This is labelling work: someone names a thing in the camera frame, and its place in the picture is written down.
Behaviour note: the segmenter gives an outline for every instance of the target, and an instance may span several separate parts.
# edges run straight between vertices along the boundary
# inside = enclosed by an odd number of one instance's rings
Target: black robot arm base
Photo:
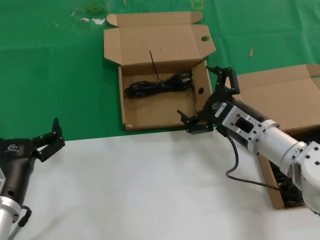
[[[46,147],[38,151],[37,148],[43,146]],[[63,146],[65,141],[57,118],[54,119],[52,132],[33,140],[0,138],[0,168],[5,176],[0,195],[14,200],[22,207],[36,159],[44,162]]]

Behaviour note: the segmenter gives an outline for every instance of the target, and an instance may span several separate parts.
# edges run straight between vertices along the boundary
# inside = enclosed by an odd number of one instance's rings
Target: thin stick
[[[249,57],[251,58],[254,54],[254,48],[252,47],[251,50],[250,50],[250,53],[249,53]]]
[[[151,56],[151,60],[152,60],[152,65],[153,65],[153,68],[154,68],[156,77],[158,78],[158,81],[160,82],[160,78],[159,78],[159,75],[158,75],[158,72],[157,72],[157,69],[156,69],[156,65],[155,65],[154,59],[153,59],[152,54],[151,54],[151,50],[149,50],[149,52],[150,52],[150,56]]]

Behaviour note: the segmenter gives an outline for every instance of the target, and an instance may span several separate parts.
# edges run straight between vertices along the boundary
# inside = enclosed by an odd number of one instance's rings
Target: cardboard box
[[[104,31],[104,57],[119,64],[122,123],[125,130],[182,126],[177,110],[194,115],[212,94],[203,58],[216,48],[201,12],[109,14],[106,20],[117,27]],[[194,90],[163,92],[128,98],[124,89],[138,81],[158,81],[181,71],[192,70]]]
[[[238,76],[241,94],[236,98],[280,124],[292,137],[320,127],[320,65],[298,65]],[[270,162],[259,162],[265,183],[278,187]],[[275,209],[284,209],[277,190],[268,188]]]

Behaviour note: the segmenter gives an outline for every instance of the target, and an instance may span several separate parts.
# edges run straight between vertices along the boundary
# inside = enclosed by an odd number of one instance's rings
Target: box lid
[[[216,50],[206,25],[193,25],[195,12],[109,14],[117,28],[104,30],[104,57],[122,66],[153,61],[201,60]]]
[[[297,65],[238,76],[236,98],[278,122],[283,131],[320,124],[320,65]]]

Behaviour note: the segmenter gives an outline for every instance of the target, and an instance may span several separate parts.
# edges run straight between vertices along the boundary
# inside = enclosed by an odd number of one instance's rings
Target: black cable
[[[138,81],[127,87],[124,93],[128,97],[146,97],[163,92],[184,91],[192,86],[191,76],[188,72],[179,72],[164,81]]]
[[[292,192],[292,191],[288,190],[291,186],[289,188],[287,188],[287,189],[281,189],[279,187],[275,187],[275,186],[271,186],[271,185],[268,185],[268,184],[264,184],[262,182],[251,181],[251,180],[246,180],[246,179],[230,176],[230,173],[234,172],[237,169],[238,165],[239,165],[239,153],[238,153],[235,141],[229,135],[227,135],[226,138],[230,141],[230,143],[232,145],[232,148],[233,148],[233,151],[234,151],[234,156],[235,156],[235,164],[234,164],[233,168],[231,168],[230,170],[226,171],[226,173],[225,173],[225,175],[228,178],[230,178],[232,180],[235,180],[235,181],[243,182],[243,183],[255,184],[255,185],[263,186],[263,187],[270,188],[270,189],[273,189],[273,190],[277,190],[277,191],[279,191],[281,193],[282,197],[285,198],[284,204],[285,204],[286,207],[290,207],[290,208],[291,207],[298,207],[298,206],[301,206],[303,204],[302,197],[300,197],[298,194],[295,194],[295,192]]]
[[[271,185],[268,185],[268,184],[264,184],[262,182],[245,180],[245,179],[242,179],[242,178],[237,178],[237,177],[234,177],[234,176],[230,176],[229,174],[232,173],[233,171],[235,171],[237,169],[238,165],[239,165],[239,154],[238,154],[238,150],[237,150],[237,147],[236,147],[236,144],[235,144],[234,140],[229,135],[227,135],[226,138],[230,141],[230,143],[232,145],[232,148],[233,148],[233,151],[234,151],[234,155],[235,155],[235,164],[234,164],[233,168],[231,168],[230,170],[226,171],[226,173],[225,173],[225,175],[228,178],[230,178],[232,180],[235,180],[235,181],[244,182],[244,183],[248,183],[248,184],[260,185],[260,186],[263,186],[263,187],[266,187],[266,188],[270,188],[270,189],[274,189],[274,190],[280,191],[280,188],[275,187],[275,186],[271,186]]]
[[[25,212],[25,215],[18,222],[18,226],[20,228],[23,228],[27,224],[27,222],[29,221],[29,218],[31,217],[31,214],[32,214],[30,207],[22,206],[22,209],[25,209],[26,212]]]

